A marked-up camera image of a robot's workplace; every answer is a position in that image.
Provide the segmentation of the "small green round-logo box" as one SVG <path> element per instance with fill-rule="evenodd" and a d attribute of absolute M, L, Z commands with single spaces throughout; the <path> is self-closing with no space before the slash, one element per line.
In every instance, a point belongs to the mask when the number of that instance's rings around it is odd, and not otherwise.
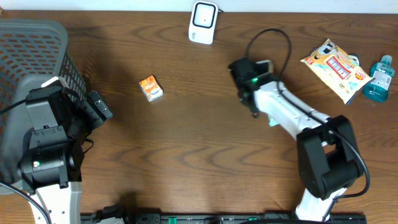
<path fill-rule="evenodd" d="M 349 57 L 355 62 L 356 65 L 358 65 L 358 66 L 361 65 L 358 55 L 349 55 Z"/>

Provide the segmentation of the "teal snack pack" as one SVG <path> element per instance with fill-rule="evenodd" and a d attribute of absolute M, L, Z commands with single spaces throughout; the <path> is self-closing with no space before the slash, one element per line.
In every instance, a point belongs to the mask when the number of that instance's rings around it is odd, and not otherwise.
<path fill-rule="evenodd" d="M 279 122 L 276 119 L 274 119 L 271 115 L 268 116 L 268 119 L 269 119 L 269 126 L 270 127 L 274 127 L 274 126 L 279 125 Z"/>

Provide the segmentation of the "small orange packet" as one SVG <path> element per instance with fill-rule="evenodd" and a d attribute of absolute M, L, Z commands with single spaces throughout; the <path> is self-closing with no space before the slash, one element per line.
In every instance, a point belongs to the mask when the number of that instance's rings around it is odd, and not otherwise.
<path fill-rule="evenodd" d="M 141 80 L 139 86 L 149 102 L 160 98 L 164 94 L 162 87 L 153 75 Z"/>

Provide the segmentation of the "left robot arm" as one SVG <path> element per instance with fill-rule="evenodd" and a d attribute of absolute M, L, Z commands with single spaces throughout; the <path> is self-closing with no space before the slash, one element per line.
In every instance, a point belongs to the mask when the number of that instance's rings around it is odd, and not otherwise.
<path fill-rule="evenodd" d="M 19 172 L 36 223 L 81 222 L 82 145 L 113 116 L 97 91 L 83 100 L 73 96 L 67 87 L 47 86 L 25 98 L 33 130 Z"/>

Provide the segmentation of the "yellow snack bag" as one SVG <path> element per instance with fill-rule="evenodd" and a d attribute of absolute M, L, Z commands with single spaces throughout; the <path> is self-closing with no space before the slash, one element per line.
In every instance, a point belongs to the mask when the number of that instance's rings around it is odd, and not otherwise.
<path fill-rule="evenodd" d="M 326 86 L 349 104 L 373 80 L 343 49 L 327 39 L 301 60 Z"/>

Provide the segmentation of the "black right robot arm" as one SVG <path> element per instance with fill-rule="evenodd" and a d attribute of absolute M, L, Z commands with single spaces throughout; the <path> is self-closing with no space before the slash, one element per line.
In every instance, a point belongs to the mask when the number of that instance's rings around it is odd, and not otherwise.
<path fill-rule="evenodd" d="M 276 119 L 297 143 L 298 171 L 305 191 L 295 215 L 327 222 L 335 203 L 369 171 L 361 157 L 349 120 L 318 112 L 293 95 L 271 73 L 234 75 L 240 102 L 254 116 Z"/>

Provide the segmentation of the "blue mouthwash bottle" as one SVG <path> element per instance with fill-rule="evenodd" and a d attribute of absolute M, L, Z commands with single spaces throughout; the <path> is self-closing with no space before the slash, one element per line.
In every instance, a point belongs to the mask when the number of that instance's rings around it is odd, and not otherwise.
<path fill-rule="evenodd" d="M 376 62 L 371 67 L 371 78 L 363 88 L 363 95 L 373 101 L 382 103 L 389 97 L 389 88 L 395 74 L 395 70 L 391 66 L 392 57 L 390 55 L 383 55 L 379 62 Z"/>

